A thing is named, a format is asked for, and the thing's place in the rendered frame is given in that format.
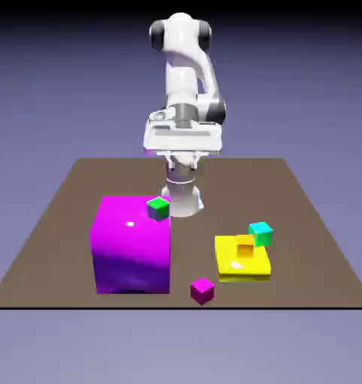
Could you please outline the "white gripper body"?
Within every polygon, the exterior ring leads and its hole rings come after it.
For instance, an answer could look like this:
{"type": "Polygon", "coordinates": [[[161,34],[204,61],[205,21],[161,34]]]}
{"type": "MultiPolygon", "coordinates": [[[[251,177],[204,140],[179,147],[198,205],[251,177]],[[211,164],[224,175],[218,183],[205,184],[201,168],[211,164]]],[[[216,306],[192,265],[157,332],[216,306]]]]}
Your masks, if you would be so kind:
{"type": "Polygon", "coordinates": [[[174,120],[147,120],[143,148],[156,155],[190,152],[217,155],[222,147],[222,127],[216,123],[190,122],[191,127],[177,127],[174,120]]]}

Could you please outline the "small green cube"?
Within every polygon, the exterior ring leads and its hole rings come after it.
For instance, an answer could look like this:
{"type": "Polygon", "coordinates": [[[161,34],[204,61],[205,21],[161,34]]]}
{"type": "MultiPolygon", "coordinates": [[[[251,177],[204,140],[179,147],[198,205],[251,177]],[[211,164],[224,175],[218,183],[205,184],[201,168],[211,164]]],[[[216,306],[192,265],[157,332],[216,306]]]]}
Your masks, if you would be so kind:
{"type": "Polygon", "coordinates": [[[162,221],[169,216],[169,201],[157,196],[146,202],[147,215],[150,219],[155,221],[162,221]]]}

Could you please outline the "small cyan cube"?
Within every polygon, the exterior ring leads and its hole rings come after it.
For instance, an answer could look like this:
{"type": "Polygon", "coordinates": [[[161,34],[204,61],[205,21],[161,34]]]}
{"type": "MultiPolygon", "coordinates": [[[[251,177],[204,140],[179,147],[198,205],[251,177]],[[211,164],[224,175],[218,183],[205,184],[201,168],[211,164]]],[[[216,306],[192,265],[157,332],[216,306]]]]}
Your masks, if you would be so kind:
{"type": "Polygon", "coordinates": [[[266,222],[250,223],[248,233],[253,235],[255,247],[271,245],[273,230],[266,222]]]}

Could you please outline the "small yellow cube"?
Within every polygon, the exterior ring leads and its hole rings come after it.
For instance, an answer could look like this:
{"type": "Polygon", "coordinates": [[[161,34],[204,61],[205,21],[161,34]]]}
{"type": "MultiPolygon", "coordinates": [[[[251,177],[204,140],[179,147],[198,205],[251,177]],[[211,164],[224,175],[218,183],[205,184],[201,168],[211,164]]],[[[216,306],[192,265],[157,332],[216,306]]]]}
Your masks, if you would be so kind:
{"type": "Polygon", "coordinates": [[[237,235],[235,237],[236,254],[240,258],[252,258],[255,247],[253,234],[237,235]]]}

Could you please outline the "small magenta cube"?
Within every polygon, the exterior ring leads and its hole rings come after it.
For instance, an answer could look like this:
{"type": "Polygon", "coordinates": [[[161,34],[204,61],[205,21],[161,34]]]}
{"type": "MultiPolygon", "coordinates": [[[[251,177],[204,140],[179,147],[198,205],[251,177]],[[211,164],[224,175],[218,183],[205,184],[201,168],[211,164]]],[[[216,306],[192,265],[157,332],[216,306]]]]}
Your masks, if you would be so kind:
{"type": "Polygon", "coordinates": [[[214,297],[214,284],[206,277],[200,277],[190,284],[190,296],[198,304],[204,305],[214,297]]]}

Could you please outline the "large magenta box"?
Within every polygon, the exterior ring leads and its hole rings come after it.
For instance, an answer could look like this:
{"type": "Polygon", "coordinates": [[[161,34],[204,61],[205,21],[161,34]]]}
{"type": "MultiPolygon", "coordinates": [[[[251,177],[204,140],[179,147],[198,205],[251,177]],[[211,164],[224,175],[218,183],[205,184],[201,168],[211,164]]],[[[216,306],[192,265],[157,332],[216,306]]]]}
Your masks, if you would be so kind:
{"type": "Polygon", "coordinates": [[[103,196],[89,232],[98,294],[168,294],[171,217],[148,217],[155,195],[103,196]]]}

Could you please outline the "large yellow box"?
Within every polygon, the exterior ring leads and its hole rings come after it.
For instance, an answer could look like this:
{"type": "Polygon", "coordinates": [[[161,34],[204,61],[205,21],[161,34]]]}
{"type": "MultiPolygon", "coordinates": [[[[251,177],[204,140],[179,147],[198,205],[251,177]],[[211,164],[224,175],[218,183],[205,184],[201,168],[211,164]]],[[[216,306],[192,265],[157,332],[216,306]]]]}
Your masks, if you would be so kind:
{"type": "Polygon", "coordinates": [[[266,248],[254,247],[252,258],[237,257],[236,236],[214,237],[214,252],[220,282],[267,281],[271,276],[271,262],[266,248]]]}

